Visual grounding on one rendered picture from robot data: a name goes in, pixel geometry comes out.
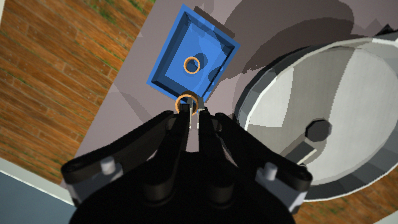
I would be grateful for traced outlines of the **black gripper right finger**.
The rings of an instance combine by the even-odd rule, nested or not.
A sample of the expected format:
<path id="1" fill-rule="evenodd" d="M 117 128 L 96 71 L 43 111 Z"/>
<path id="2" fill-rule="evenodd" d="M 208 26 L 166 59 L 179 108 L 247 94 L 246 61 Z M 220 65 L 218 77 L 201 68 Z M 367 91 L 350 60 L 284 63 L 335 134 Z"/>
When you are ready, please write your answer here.
<path id="1" fill-rule="evenodd" d="M 222 203 L 232 195 L 235 179 L 224 147 L 239 169 L 279 198 L 292 215 L 298 213 L 313 180 L 308 170 L 271 151 L 226 114 L 210 115 L 203 97 L 198 100 L 197 128 L 208 198 Z"/>

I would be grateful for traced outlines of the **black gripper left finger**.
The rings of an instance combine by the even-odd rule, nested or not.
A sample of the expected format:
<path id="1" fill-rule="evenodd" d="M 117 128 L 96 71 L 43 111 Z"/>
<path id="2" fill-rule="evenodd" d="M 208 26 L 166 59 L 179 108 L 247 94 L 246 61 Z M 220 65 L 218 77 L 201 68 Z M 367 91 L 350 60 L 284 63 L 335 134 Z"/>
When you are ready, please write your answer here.
<path id="1" fill-rule="evenodd" d="M 167 110 L 109 145 L 76 157 L 61 173 L 76 208 L 92 193 L 150 158 L 143 173 L 144 196 L 166 197 L 173 187 L 181 150 L 186 151 L 191 128 L 193 98 L 174 114 Z"/>

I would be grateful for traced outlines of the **blue open crate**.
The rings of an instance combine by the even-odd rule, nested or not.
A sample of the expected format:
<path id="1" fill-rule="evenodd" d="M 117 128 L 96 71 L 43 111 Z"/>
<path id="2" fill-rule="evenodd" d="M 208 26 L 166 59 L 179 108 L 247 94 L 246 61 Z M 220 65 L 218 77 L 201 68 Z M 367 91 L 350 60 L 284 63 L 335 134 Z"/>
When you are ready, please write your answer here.
<path id="1" fill-rule="evenodd" d="M 146 84 L 174 100 L 193 91 L 205 102 L 240 46 L 182 4 Z M 186 72 L 184 62 L 189 57 L 198 59 L 197 73 Z"/>

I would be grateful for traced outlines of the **grey metal ring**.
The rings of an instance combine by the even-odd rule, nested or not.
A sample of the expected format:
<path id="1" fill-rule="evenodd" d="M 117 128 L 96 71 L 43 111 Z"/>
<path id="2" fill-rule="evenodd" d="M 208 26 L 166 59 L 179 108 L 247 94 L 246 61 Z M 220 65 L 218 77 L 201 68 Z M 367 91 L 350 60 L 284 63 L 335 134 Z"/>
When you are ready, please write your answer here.
<path id="1" fill-rule="evenodd" d="M 308 170 L 308 167 L 302 162 L 301 164 L 299 164 L 301 167 L 305 168 L 306 170 Z"/>

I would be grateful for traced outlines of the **bronze bushing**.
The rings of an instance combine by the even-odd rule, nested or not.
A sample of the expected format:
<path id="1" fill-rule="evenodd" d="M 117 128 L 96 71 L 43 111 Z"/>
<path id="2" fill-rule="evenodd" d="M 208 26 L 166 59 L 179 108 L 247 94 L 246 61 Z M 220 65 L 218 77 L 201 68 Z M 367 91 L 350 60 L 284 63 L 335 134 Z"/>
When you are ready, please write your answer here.
<path id="1" fill-rule="evenodd" d="M 180 104 L 181 104 L 180 99 L 182 97 L 191 97 L 191 98 L 193 98 L 195 100 L 196 105 L 193 107 L 193 112 L 192 112 L 192 115 L 194 115 L 197 112 L 197 110 L 198 110 L 198 96 L 193 91 L 184 91 L 184 92 L 182 92 L 180 94 L 180 96 L 178 97 L 178 99 L 176 100 L 176 103 L 175 103 L 175 108 L 176 108 L 178 113 L 180 111 Z"/>
<path id="2" fill-rule="evenodd" d="M 197 62 L 198 62 L 198 69 L 195 71 L 195 72 L 190 72 L 188 69 L 187 69 L 187 63 L 190 61 L 190 60 L 196 60 Z M 186 70 L 186 72 L 188 72 L 188 73 L 190 73 L 190 74 L 194 74 L 194 73 L 197 73 L 198 71 L 199 71 L 199 69 L 200 69 L 200 63 L 199 63 L 199 61 L 198 61 L 198 59 L 197 58 L 195 58 L 195 57 L 189 57 L 189 58 L 187 58 L 186 60 L 185 60 L 185 62 L 184 62 L 184 68 L 185 68 L 185 70 Z"/>

